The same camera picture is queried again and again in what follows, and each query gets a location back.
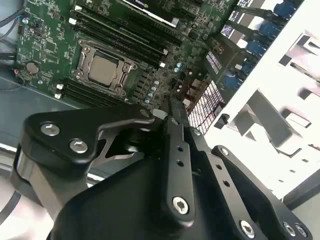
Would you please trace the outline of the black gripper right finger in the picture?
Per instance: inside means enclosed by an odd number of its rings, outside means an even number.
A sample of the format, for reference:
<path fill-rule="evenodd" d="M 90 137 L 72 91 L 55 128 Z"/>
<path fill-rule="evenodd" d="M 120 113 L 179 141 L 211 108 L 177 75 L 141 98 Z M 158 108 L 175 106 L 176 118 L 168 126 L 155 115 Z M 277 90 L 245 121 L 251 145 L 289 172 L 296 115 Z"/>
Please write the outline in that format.
<path fill-rule="evenodd" d="M 210 149 L 191 127 L 184 104 L 174 101 L 174 117 L 183 125 L 191 155 L 212 184 L 222 211 L 222 229 L 233 240 L 311 240 L 307 226 L 226 147 Z"/>

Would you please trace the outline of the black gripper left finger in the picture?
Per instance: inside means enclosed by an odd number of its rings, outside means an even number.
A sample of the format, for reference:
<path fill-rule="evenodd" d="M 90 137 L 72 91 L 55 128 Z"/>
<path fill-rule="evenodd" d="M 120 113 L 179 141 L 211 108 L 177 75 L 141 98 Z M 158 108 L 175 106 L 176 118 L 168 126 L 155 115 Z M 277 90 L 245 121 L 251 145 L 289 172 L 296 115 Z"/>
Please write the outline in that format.
<path fill-rule="evenodd" d="M 161 205 L 177 225 L 192 225 L 195 219 L 190 147 L 184 141 L 184 127 L 174 116 L 176 98 L 167 100 L 167 116 L 156 120 L 141 105 L 86 108 L 43 112 L 23 123 L 10 180 L 22 195 L 38 201 L 53 219 L 86 187 L 87 174 L 118 135 L 133 136 L 150 131 L 155 137 L 139 137 L 138 149 L 145 159 L 162 152 Z"/>

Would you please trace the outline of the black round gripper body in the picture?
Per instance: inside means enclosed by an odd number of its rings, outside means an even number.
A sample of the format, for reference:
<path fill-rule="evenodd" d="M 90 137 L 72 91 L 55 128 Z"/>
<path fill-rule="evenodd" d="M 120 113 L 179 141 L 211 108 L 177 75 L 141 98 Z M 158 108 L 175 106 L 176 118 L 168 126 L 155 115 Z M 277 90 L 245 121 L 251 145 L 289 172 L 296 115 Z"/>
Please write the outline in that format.
<path fill-rule="evenodd" d="M 140 160 L 71 199 L 54 222 L 53 240 L 236 240 L 238 232 L 212 183 L 201 155 L 191 153 L 195 221 L 175 224 L 161 204 L 162 168 Z"/>

